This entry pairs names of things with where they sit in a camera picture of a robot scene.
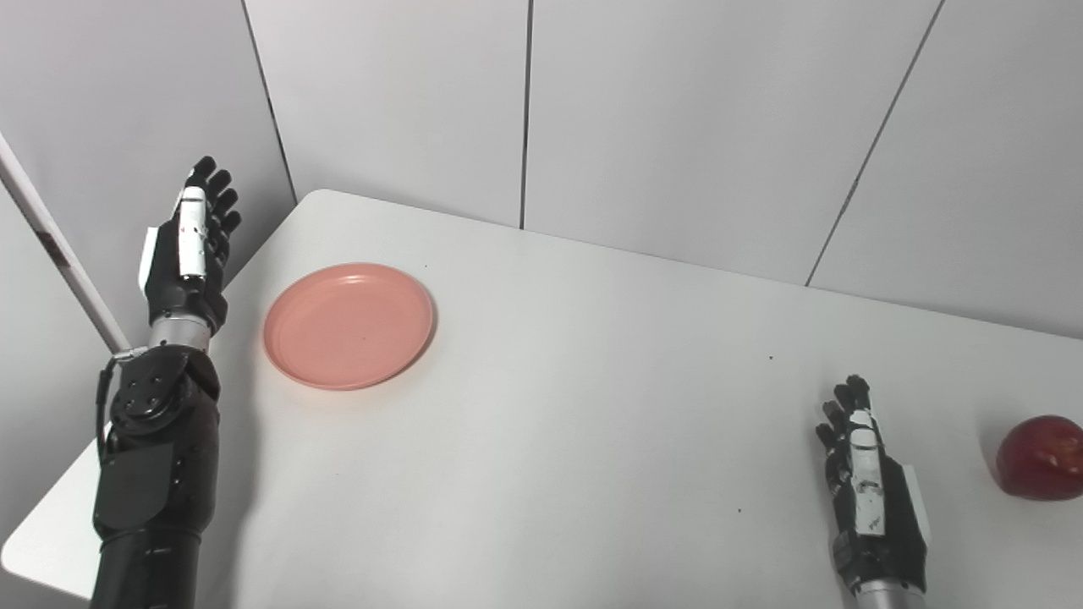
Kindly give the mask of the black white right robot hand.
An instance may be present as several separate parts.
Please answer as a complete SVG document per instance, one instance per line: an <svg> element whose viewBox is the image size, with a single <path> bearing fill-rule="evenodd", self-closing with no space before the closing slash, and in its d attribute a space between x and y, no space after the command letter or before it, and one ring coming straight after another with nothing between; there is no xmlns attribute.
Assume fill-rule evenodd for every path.
<svg viewBox="0 0 1083 609"><path fill-rule="evenodd" d="M824 477L837 534L832 559L856 598L893 587L918 599L927 592L928 521L909 465L889 456L871 409L870 387L851 375L822 405L815 436L825 450Z"/></svg>

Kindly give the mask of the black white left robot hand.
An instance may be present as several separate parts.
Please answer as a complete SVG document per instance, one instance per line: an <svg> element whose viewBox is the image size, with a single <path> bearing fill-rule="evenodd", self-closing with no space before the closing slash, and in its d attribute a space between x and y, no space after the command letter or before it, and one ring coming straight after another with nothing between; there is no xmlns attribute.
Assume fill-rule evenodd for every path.
<svg viewBox="0 0 1083 609"><path fill-rule="evenodd" d="M225 267L233 232L242 224L232 182L229 170L204 156L179 191L173 215L148 228L139 281L151 324L186 315L203 320L216 334L227 320Z"/></svg>

